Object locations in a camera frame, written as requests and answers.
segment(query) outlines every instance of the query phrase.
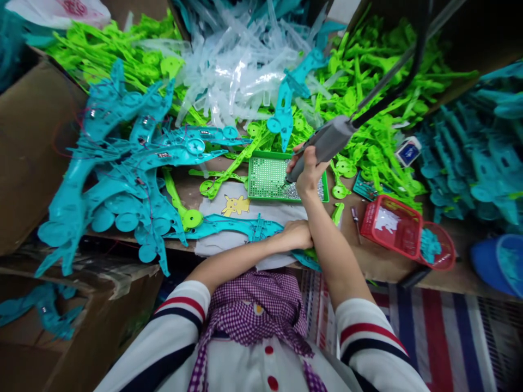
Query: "red plastic basket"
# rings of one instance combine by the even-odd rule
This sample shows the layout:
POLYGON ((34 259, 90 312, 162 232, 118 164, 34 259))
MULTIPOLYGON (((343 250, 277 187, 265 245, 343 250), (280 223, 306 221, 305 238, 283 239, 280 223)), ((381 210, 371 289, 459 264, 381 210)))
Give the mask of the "red plastic basket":
POLYGON ((417 211, 387 195, 379 195, 367 206, 361 235, 411 260, 419 261, 422 226, 423 219, 417 211), (380 207, 391 211, 400 219, 396 230, 389 232, 386 229, 376 228, 380 207))
POLYGON ((424 258, 423 255, 419 254, 419 260, 417 260, 421 264, 425 264, 432 268, 433 270, 438 271, 448 271, 451 270, 454 267, 454 264, 456 264, 456 251, 454 249, 454 243, 451 240, 450 235, 442 228, 441 226, 433 223, 433 222, 425 222, 423 224, 424 229, 429 229, 432 231, 436 237, 437 240, 441 244, 441 253, 439 255, 436 255, 434 257, 434 263, 430 264, 428 263, 424 258))

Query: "worker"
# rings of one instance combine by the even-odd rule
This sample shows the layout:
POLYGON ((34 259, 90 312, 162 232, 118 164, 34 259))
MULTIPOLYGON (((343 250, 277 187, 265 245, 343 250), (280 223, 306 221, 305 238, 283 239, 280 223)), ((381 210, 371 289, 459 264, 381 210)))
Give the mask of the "worker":
POLYGON ((304 154, 296 188, 308 221, 289 222, 273 237, 198 265, 95 392, 428 391, 318 197, 329 164, 317 165, 313 146, 304 154), (253 269, 270 255, 313 246, 336 314, 341 360, 306 339, 296 278, 285 269, 253 269))

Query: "human hand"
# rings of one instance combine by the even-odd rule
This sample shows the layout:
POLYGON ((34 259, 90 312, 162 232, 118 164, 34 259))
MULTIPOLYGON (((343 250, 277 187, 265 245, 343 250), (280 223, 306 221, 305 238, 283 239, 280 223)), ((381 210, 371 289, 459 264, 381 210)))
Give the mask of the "human hand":
POLYGON ((309 249, 314 246, 309 231, 309 223, 304 219, 287 222, 283 231, 273 238, 278 242, 282 252, 293 249, 309 249))
MULTIPOLYGON (((297 145, 293 148, 294 152, 300 150, 303 146, 303 143, 297 145)), ((303 155, 305 160, 303 166, 303 172, 298 177, 296 182, 296 190, 298 195, 302 200, 315 196, 318 198, 318 182, 323 175, 323 172, 329 167, 329 162, 320 162, 316 160, 316 147, 309 146, 301 154, 293 155, 288 166, 287 173, 290 173, 292 169, 296 166, 296 162, 303 155)))

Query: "white plastic bag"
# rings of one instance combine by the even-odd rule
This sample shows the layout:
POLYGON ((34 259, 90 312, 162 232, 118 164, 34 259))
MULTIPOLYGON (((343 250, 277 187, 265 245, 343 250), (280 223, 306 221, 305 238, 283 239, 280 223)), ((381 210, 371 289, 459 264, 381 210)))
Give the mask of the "white plastic bag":
POLYGON ((111 13, 100 0, 10 0, 5 6, 29 22, 53 29, 67 30, 71 20, 103 28, 111 13))

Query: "workbench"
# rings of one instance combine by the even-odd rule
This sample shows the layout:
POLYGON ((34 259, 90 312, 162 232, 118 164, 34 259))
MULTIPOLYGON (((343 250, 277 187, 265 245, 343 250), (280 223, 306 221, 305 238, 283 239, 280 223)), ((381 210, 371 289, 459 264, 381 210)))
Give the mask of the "workbench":
MULTIPOLYGON (((206 165, 208 170, 223 171, 230 166, 231 162, 231 160, 225 157, 219 157, 207 162, 206 165)), ((171 174, 178 194, 180 195, 180 199, 185 206, 188 209, 198 209, 203 200, 199 187, 204 181, 204 178, 189 176, 188 171, 191 168, 192 167, 177 167, 172 170, 171 174)), ((243 163, 235 173, 244 176, 247 175, 247 171, 248 164, 243 163)), ((334 179, 329 169, 327 170, 327 177, 329 180, 329 190, 331 190, 334 184, 334 179)), ((355 178, 345 179, 342 177, 342 181, 345 186, 347 186, 347 189, 352 190, 355 178)), ((337 202, 345 203, 345 210, 340 229, 351 245, 365 278, 387 283, 397 283, 419 266, 418 263, 409 260, 396 252, 385 249, 364 237, 362 237, 362 244, 358 244, 357 231, 355 223, 352 220, 350 207, 357 207, 361 223, 369 201, 355 193, 348 195, 342 200, 333 198, 331 194, 330 202, 325 204, 325 209, 329 214, 333 213, 335 209, 334 203, 337 202)), ((433 218, 430 211, 427 211, 424 215, 424 218, 428 221, 431 221, 433 218)), ((482 234, 477 225, 470 222, 467 224, 466 222, 451 219, 444 219, 441 225, 447 230, 453 239, 456 252, 461 256, 461 261, 457 262, 451 271, 432 271, 417 285, 418 287, 471 294, 480 297, 500 299, 503 301, 520 302, 520 300, 515 297, 506 295, 487 286, 487 284, 483 283, 472 269, 468 257, 468 251, 475 242, 480 241, 484 237, 484 234, 482 234)), ((89 234, 119 241, 136 242, 132 233, 119 232, 114 227, 110 231, 104 233, 90 232, 89 234)), ((196 241, 189 241, 189 247, 187 248, 178 240, 165 240, 165 245, 169 249, 194 252, 196 241)), ((295 263, 294 265, 291 265, 291 267, 305 268, 299 263, 295 263)))

